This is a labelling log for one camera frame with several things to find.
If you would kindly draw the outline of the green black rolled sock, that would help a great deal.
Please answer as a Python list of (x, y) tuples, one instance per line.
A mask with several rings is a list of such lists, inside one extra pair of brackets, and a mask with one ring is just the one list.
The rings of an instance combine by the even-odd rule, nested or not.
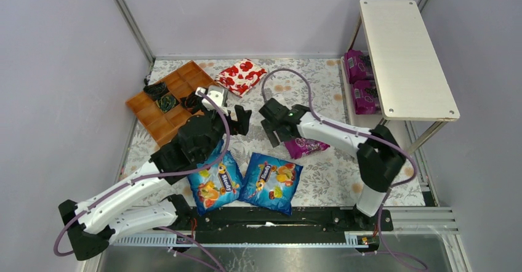
[(156, 105), (162, 113), (167, 113), (179, 104), (179, 101), (170, 93), (157, 99)]

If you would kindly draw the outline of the purple candy bag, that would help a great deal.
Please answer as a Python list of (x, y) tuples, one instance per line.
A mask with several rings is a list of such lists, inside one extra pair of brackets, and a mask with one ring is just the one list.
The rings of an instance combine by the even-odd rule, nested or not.
[(345, 71), (350, 84), (362, 80), (373, 80), (374, 72), (372, 69), (369, 55), (360, 50), (349, 50), (344, 54)]
[(326, 143), (307, 138), (295, 138), (284, 142), (284, 146), (292, 159), (299, 159), (315, 152), (325, 151), (330, 147)]
[(355, 114), (380, 114), (381, 106), (374, 80), (360, 80), (351, 85)]

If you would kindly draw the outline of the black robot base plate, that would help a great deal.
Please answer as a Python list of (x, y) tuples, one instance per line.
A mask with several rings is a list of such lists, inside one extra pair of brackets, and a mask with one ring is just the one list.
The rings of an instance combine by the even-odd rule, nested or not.
[(198, 215), (184, 210), (170, 230), (186, 231), (201, 244), (346, 244), (349, 234), (393, 231), (389, 211), (363, 219), (352, 207), (295, 207), (291, 215), (261, 207), (223, 207)]

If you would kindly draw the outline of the purple candy bag on shelf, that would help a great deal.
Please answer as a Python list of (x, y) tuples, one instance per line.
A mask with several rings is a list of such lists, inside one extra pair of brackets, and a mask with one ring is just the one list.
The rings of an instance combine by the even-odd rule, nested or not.
[(373, 80), (374, 72), (372, 69), (369, 55), (360, 50), (349, 50), (344, 54), (345, 71), (350, 84), (362, 80)]

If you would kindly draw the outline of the blue Slendy candy bag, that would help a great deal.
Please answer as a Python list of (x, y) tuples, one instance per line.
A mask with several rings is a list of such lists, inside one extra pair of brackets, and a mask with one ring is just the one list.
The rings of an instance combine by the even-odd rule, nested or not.
[(303, 166), (261, 153), (251, 155), (238, 200), (257, 207), (292, 213)]
[(204, 215), (239, 198), (243, 175), (230, 151), (212, 167), (190, 174), (188, 182), (196, 211)]

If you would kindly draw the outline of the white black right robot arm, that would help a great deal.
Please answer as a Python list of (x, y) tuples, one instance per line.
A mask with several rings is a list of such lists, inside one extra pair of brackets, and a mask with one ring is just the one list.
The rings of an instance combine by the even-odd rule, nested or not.
[(390, 130), (382, 125), (370, 129), (321, 118), (309, 107), (288, 108), (271, 98), (260, 108), (262, 127), (273, 147), (296, 138), (319, 141), (342, 150), (358, 163), (363, 190), (356, 210), (373, 217), (399, 174), (406, 155)]

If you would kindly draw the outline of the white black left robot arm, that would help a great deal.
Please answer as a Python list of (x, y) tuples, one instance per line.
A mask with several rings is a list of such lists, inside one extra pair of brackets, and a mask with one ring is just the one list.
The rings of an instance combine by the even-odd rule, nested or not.
[(124, 180), (85, 201), (63, 201), (58, 211), (64, 228), (56, 239), (55, 254), (69, 254), (58, 249), (63, 236), (68, 236), (70, 253), (83, 261), (101, 254), (119, 238), (180, 221), (188, 207), (181, 198), (165, 198), (143, 210), (130, 208), (187, 175), (207, 169), (217, 147), (224, 147), (232, 135), (246, 135), (252, 112), (235, 105), (235, 114), (237, 118), (232, 119), (227, 109), (204, 108), (202, 114), (188, 118), (169, 143)]

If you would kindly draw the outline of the orange wooden divider tray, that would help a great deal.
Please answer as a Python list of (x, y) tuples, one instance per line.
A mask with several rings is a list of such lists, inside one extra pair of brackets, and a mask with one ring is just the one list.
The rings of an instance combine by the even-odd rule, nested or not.
[(182, 100), (197, 88), (217, 83), (195, 62), (190, 61), (161, 78), (158, 96), (141, 91), (126, 101), (158, 146), (169, 143), (193, 113)]

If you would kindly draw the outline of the white wooden two-tier shelf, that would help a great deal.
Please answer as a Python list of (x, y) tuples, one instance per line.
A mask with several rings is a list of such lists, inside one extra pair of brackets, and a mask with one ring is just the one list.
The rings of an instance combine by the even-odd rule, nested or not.
[(347, 73), (342, 75), (348, 123), (385, 124), (408, 153), (415, 153), (446, 123), (460, 118), (428, 34), (413, 0), (360, 0), (351, 43), (364, 30), (381, 114), (357, 115)]

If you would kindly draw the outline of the red floral folded cloth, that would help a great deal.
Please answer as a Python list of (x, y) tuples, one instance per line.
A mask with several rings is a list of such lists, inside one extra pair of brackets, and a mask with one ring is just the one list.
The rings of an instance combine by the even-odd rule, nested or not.
[(267, 74), (267, 70), (245, 58), (225, 68), (216, 77), (215, 82), (226, 88), (233, 95), (242, 98)]

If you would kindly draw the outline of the orange black rolled sock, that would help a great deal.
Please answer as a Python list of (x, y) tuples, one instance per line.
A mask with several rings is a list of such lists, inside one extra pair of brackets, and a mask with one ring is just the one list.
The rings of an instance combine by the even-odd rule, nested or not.
[(202, 98), (196, 95), (196, 92), (190, 93), (187, 97), (180, 99), (180, 104), (183, 109), (187, 110), (190, 114), (195, 114), (201, 111), (203, 104)]

